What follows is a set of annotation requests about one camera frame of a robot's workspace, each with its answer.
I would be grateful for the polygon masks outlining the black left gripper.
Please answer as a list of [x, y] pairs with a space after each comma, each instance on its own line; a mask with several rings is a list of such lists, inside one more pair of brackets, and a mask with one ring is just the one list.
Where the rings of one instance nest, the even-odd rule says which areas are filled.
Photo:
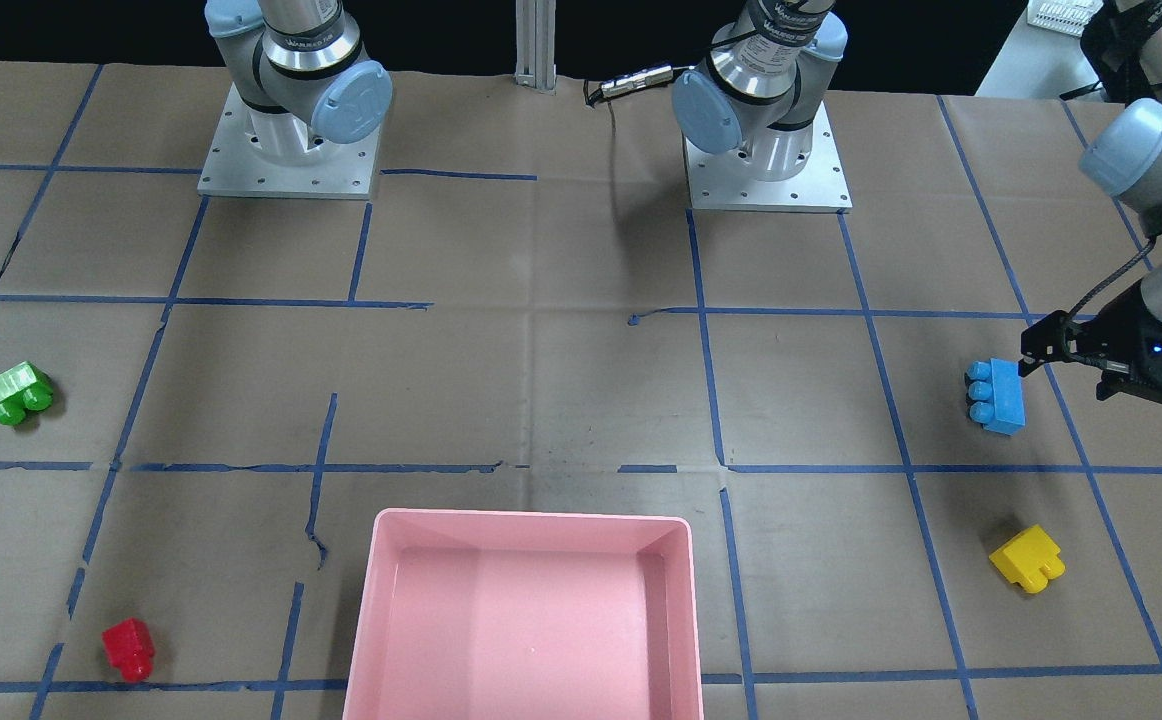
[[1047, 363], [1086, 363], [1102, 370], [1096, 398], [1129, 395], [1162, 405], [1162, 321], [1145, 302], [1142, 283], [1126, 288], [1088, 322], [1049, 314], [1020, 336], [1017, 375]]

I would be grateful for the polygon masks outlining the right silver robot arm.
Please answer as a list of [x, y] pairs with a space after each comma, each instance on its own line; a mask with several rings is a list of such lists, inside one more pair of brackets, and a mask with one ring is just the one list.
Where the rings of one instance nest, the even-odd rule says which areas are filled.
[[207, 1], [203, 17], [243, 105], [297, 120], [308, 146], [383, 127], [392, 77], [342, 1]]

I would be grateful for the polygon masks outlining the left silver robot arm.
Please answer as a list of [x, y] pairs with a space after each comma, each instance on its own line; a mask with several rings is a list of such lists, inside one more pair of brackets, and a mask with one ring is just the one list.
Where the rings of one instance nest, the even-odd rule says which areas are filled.
[[[732, 154], [760, 181], [802, 170], [811, 123], [842, 60], [847, 31], [831, 1], [749, 1], [715, 33], [706, 55], [674, 75], [672, 102], [686, 143]], [[1136, 214], [1145, 250], [1162, 237], [1162, 1], [1106, 1], [1081, 50], [1125, 109], [1088, 143], [1079, 170]], [[1162, 264], [1088, 322], [1079, 305], [1053, 311], [1021, 334], [1017, 374], [1048, 363], [1102, 373], [1096, 397], [1162, 405]]]

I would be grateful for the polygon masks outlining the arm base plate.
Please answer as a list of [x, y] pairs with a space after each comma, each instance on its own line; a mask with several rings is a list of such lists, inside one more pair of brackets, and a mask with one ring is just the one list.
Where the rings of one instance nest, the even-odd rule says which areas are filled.
[[763, 129], [745, 149], [709, 154], [690, 141], [682, 145], [694, 210], [842, 214], [854, 208], [825, 105], [810, 127]]
[[363, 141], [333, 143], [292, 114], [257, 111], [230, 87], [198, 193], [234, 199], [370, 201], [383, 127]]

